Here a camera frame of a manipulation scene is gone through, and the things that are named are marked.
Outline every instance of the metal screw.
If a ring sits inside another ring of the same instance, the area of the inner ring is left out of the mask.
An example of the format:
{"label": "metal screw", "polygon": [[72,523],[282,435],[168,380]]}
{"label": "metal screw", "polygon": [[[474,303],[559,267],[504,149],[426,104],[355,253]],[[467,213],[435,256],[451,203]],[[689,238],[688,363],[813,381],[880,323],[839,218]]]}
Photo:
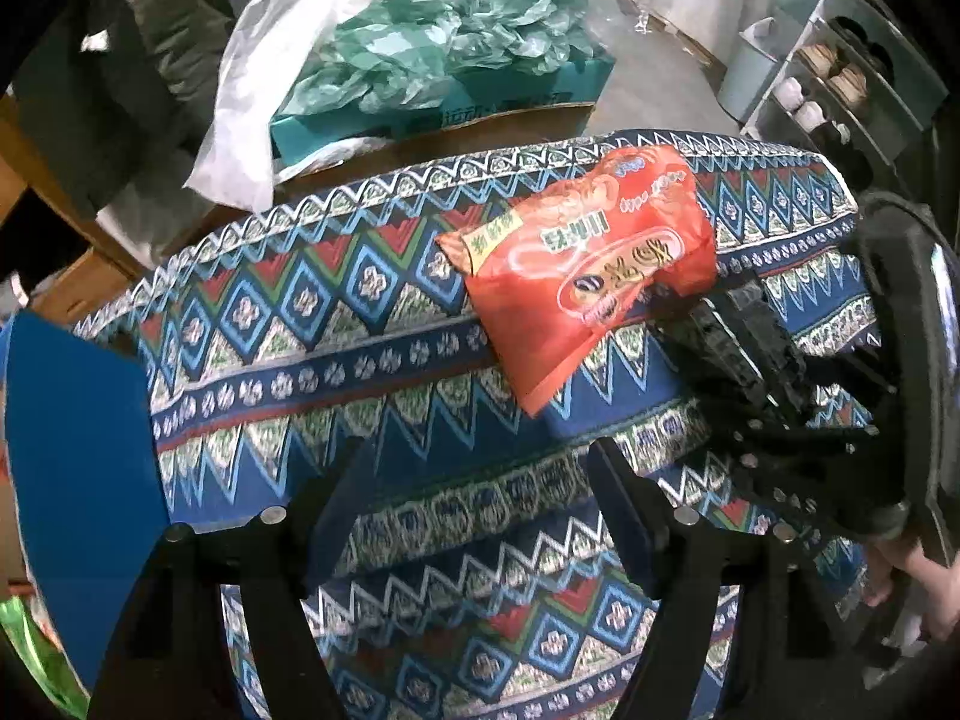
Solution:
{"label": "metal screw", "polygon": [[176,544],[190,536],[191,533],[193,533],[193,528],[185,522],[176,522],[163,532],[163,537],[171,544]]}
{"label": "metal screw", "polygon": [[784,544],[789,544],[794,538],[797,537],[797,532],[791,525],[781,521],[774,525],[774,536],[779,538],[779,540]]}
{"label": "metal screw", "polygon": [[260,513],[260,521],[264,525],[277,525],[287,518],[287,509],[282,506],[268,506]]}
{"label": "metal screw", "polygon": [[696,509],[691,509],[689,506],[680,506],[678,509],[673,509],[673,518],[680,525],[696,525],[700,521],[700,515],[697,514]]}

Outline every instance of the red snack bag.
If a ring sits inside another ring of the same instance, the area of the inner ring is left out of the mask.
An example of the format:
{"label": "red snack bag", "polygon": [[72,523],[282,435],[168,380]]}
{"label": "red snack bag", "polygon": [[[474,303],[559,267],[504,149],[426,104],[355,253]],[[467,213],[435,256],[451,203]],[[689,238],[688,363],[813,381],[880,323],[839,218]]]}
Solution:
{"label": "red snack bag", "polygon": [[437,242],[530,415],[654,279],[690,295],[716,277],[713,229],[672,146],[618,148],[583,177]]}

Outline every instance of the blue board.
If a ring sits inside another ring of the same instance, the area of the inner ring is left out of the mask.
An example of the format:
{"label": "blue board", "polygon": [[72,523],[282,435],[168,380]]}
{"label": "blue board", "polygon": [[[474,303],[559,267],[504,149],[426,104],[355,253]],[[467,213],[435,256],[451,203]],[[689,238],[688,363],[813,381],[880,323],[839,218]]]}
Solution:
{"label": "blue board", "polygon": [[18,314],[3,336],[24,550],[66,655],[93,690],[133,582],[170,524],[146,379],[136,361],[34,314]]}

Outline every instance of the teal cardboard box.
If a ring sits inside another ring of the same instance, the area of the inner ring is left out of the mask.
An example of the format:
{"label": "teal cardboard box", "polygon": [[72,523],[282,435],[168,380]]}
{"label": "teal cardboard box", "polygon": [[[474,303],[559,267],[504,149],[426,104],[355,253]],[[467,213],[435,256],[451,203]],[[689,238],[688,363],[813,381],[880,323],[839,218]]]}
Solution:
{"label": "teal cardboard box", "polygon": [[335,111],[274,119],[270,132],[285,166],[296,165],[328,143],[373,136],[401,140],[474,119],[558,103],[596,103],[613,70],[613,57],[568,62],[555,73],[530,76],[510,68],[474,68],[454,76],[436,108],[362,113],[356,103]]}

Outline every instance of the concrete floor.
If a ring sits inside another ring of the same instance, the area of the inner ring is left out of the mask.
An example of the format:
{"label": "concrete floor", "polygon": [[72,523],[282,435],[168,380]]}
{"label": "concrete floor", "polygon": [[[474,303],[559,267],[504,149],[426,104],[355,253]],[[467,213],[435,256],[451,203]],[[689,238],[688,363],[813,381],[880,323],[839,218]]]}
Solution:
{"label": "concrete floor", "polygon": [[650,127],[736,135],[700,62],[675,35],[624,29],[611,52],[616,66],[587,123],[587,134]]}

